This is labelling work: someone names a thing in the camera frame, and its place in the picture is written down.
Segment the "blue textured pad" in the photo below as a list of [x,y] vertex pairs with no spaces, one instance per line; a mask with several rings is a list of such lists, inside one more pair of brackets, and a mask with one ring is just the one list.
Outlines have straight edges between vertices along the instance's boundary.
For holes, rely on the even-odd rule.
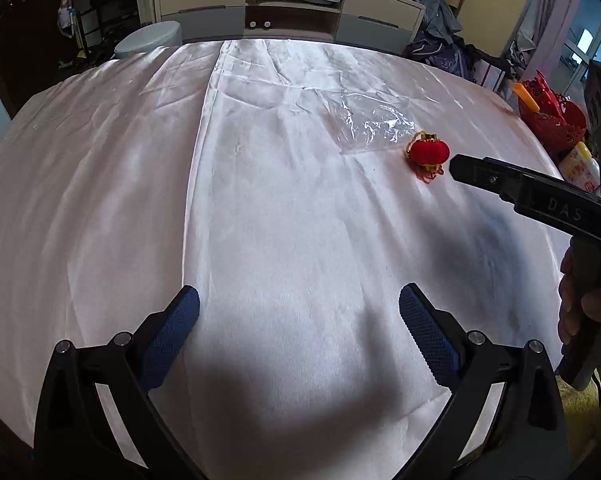
[[427,301],[427,298],[423,296],[421,299],[411,285],[405,286],[399,299],[401,317],[436,382],[454,391],[460,380],[461,356],[434,319],[434,307],[426,305],[423,300]]
[[200,314],[200,299],[195,288],[180,298],[151,341],[140,362],[138,384],[148,392],[161,386],[167,373],[192,331]]

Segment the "miniature red lantern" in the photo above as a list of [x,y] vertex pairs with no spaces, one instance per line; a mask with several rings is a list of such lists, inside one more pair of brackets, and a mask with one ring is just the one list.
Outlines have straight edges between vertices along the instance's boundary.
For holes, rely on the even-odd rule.
[[450,148],[434,134],[418,132],[405,148],[405,159],[424,183],[444,174],[442,164],[450,158]]

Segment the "blue gripper pad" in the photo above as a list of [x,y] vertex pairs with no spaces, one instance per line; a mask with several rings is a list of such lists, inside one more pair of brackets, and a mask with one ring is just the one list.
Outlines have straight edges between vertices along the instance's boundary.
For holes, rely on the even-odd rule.
[[186,285],[164,312],[151,314],[136,330],[136,378],[145,392],[161,386],[199,314],[198,291]]
[[451,314],[437,312],[415,283],[401,290],[399,310],[436,382],[454,392],[460,382],[463,359],[436,320],[436,314]]

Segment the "drawer handle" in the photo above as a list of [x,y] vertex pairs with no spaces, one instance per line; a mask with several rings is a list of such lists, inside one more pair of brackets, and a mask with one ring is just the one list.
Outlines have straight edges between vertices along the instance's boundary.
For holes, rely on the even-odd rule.
[[184,12],[190,12],[191,10],[212,10],[212,9],[227,9],[227,6],[216,5],[216,6],[211,6],[211,7],[192,7],[191,9],[181,9],[178,11],[178,14],[183,14]]
[[367,18],[367,16],[358,16],[360,20],[365,20],[366,22],[372,23],[380,23],[381,25],[387,25],[391,28],[400,28],[398,25],[394,25],[393,23],[383,22],[382,20],[374,20],[373,18]]

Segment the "round white object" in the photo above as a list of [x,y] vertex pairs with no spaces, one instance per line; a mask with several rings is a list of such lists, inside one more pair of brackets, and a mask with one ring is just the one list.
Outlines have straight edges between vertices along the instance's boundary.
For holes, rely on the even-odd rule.
[[149,52],[159,46],[181,46],[183,33],[178,22],[153,23],[132,32],[114,48],[116,59],[130,54]]

